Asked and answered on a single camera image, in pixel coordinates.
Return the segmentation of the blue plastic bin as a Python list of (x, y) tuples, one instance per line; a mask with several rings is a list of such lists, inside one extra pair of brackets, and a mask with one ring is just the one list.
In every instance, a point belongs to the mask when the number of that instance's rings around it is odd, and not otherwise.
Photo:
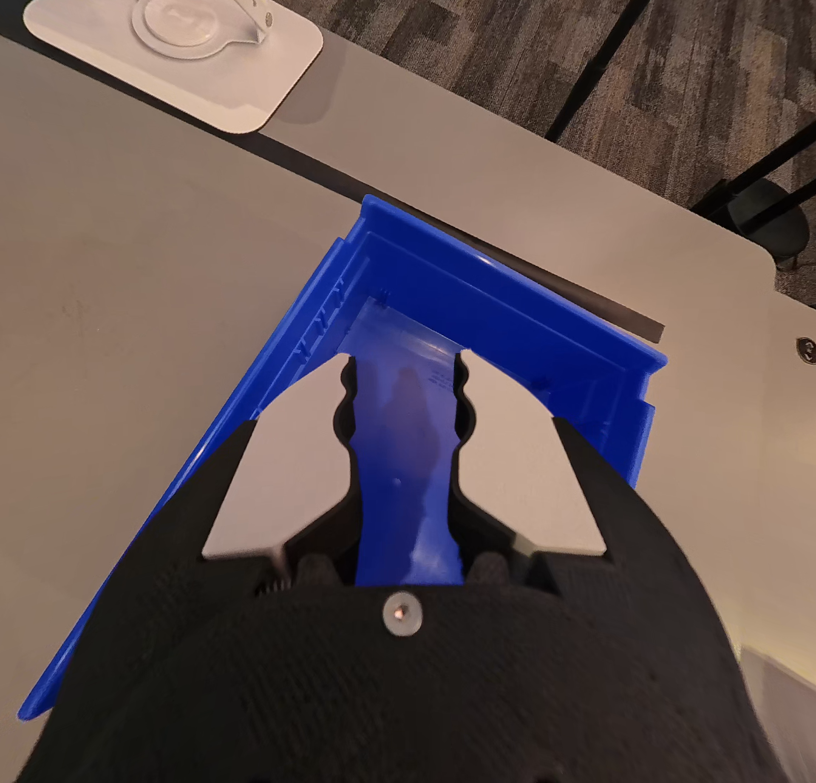
[(446, 522), (454, 434), (454, 355), (504, 370), (635, 486), (655, 408), (662, 353), (406, 211), (366, 197), (295, 292), (148, 521), (244, 421), (336, 352), (357, 361), (363, 492), (361, 585), (461, 584)]

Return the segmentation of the black framed sign stand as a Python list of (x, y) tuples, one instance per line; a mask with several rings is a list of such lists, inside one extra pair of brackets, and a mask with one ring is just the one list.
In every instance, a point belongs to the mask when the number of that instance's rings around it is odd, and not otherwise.
[(719, 208), (753, 185), (759, 179), (768, 176), (791, 158), (813, 145), (815, 141), (815, 121), (801, 128), (771, 152), (745, 169), (736, 178), (721, 179), (714, 184), (703, 197), (691, 207), (691, 212), (710, 217)]
[(564, 134), (572, 119), (597, 88), (609, 63), (650, 2), (651, 0), (628, 0), (601, 46), (587, 61), (575, 84), (570, 88), (564, 104), (544, 135), (547, 141), (557, 143)]

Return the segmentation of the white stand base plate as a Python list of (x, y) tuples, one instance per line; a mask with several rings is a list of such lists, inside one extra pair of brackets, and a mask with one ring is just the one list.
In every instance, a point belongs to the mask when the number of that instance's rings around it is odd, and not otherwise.
[(26, 29), (182, 113), (259, 130), (321, 53), (320, 28), (272, 0), (33, 0)]

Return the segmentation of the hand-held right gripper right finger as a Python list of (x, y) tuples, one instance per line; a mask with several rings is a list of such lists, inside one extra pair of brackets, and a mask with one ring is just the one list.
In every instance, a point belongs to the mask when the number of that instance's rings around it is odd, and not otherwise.
[(601, 557), (605, 540), (553, 414), (519, 382), (462, 350), (454, 360), (450, 534), (462, 560), (497, 551)]

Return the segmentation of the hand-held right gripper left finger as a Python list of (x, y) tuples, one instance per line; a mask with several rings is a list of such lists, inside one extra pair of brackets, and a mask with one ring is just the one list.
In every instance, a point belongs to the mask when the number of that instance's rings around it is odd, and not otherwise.
[(351, 455), (334, 429), (355, 372), (336, 354), (282, 391), (260, 413), (201, 554), (294, 560), (286, 546), (343, 500)]

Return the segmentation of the black strip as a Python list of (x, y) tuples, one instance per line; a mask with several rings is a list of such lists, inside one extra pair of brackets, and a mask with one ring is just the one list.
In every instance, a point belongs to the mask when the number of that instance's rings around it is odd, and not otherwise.
[(84, 76), (88, 76), (124, 95), (137, 99), (158, 111), (169, 114), (175, 117), (175, 119), (192, 125), (201, 131), (216, 136), (224, 142), (238, 147), (253, 156), (261, 157), (274, 166), (286, 170), (310, 183), (316, 184), (327, 191), (338, 194), (345, 199), (357, 204), (362, 204), (365, 197), (371, 196), (387, 202), (389, 205), (405, 211), (407, 214), (420, 219), (424, 223), (474, 248), (485, 256), (495, 259), (505, 267), (511, 268), (535, 283), (552, 290), (562, 298), (604, 319), (617, 328), (626, 330), (628, 333), (634, 334), (643, 340), (659, 343), (663, 337), (665, 327), (655, 319), (651, 319), (638, 311), (625, 307), (612, 299), (608, 299), (606, 296), (597, 294), (551, 271), (540, 268), (525, 258), (496, 247), (484, 241), (482, 238), (476, 237), (458, 227), (454, 227), (287, 144), (276, 139), (262, 136), (260, 132), (233, 135), (218, 130), (213, 126), (206, 125), (199, 119), (182, 113), (177, 108), (161, 102), (152, 95), (148, 95), (132, 85), (119, 81), (104, 71), (93, 68), (89, 64), (58, 50), (56, 47), (47, 45), (45, 42), (29, 34), (21, 21), (13, 21), (10, 25), (3, 23), (1, 26), (1, 35), (10, 42), (24, 46), (56, 63), (67, 66)]

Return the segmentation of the black pole with round base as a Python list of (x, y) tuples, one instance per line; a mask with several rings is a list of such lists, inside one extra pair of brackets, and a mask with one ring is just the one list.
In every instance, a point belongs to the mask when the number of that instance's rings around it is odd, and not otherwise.
[(762, 178), (740, 193), (729, 208), (745, 238), (770, 254), (778, 268), (794, 270), (810, 241), (810, 226), (801, 207), (794, 206), (762, 227), (749, 226), (754, 217), (787, 195), (783, 187)]

